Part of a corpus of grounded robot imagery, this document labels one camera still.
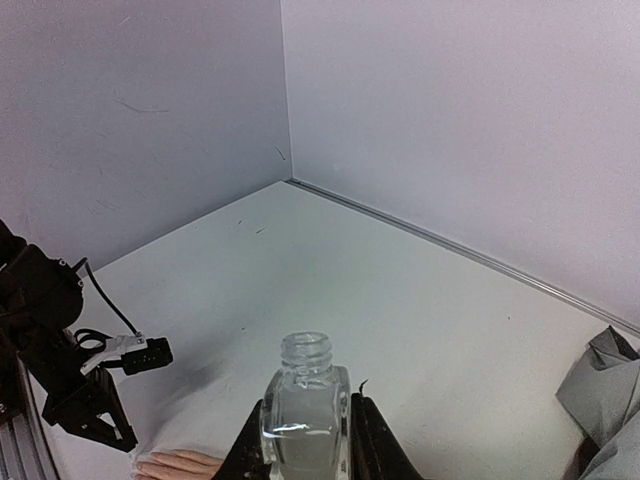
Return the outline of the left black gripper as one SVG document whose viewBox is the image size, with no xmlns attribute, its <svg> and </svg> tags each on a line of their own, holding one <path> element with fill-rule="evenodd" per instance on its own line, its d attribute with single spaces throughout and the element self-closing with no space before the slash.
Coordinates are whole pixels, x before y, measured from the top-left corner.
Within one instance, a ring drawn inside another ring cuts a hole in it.
<svg viewBox="0 0 640 480">
<path fill-rule="evenodd" d="M 50 426 L 60 425 L 71 435 L 125 453 L 138 444 L 108 370 L 96 368 L 67 382 L 40 373 L 30 375 L 45 392 L 42 417 Z"/>
</svg>

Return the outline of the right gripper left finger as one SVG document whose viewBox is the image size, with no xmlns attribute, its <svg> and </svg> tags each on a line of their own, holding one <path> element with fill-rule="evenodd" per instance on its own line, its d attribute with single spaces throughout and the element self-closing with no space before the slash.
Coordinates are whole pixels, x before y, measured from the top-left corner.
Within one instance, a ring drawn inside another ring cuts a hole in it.
<svg viewBox="0 0 640 480">
<path fill-rule="evenodd" d="M 263 459 L 259 400 L 236 438 L 213 480 L 267 480 L 270 466 Z"/>
</svg>

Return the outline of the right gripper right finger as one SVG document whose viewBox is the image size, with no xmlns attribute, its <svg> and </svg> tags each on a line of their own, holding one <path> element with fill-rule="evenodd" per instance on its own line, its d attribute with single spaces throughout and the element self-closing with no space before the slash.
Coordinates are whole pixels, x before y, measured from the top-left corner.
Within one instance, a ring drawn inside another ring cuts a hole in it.
<svg viewBox="0 0 640 480">
<path fill-rule="evenodd" d="M 350 455 L 353 479 L 423 480 L 393 434 L 364 381 L 351 395 Z"/>
</svg>

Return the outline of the clear nail polish bottle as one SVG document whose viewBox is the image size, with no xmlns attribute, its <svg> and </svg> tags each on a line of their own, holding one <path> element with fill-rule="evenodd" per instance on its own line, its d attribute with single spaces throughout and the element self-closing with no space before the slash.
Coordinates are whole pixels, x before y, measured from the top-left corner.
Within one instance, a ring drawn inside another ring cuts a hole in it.
<svg viewBox="0 0 640 480">
<path fill-rule="evenodd" d="M 320 332 L 281 343 L 281 368 L 260 412 L 261 449 L 271 479 L 350 479 L 351 387 Z"/>
</svg>

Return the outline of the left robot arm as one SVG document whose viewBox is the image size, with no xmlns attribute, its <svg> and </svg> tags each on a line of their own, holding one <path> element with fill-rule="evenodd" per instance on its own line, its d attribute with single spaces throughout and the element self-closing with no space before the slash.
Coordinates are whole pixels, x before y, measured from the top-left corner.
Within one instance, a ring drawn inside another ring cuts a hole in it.
<svg viewBox="0 0 640 480">
<path fill-rule="evenodd" d="M 82 373 L 84 354 L 67 334 L 83 309 L 72 267 L 1 226 L 1 339 L 47 393 L 42 417 L 52 426 L 123 452 L 137 445 L 113 377 Z"/>
</svg>

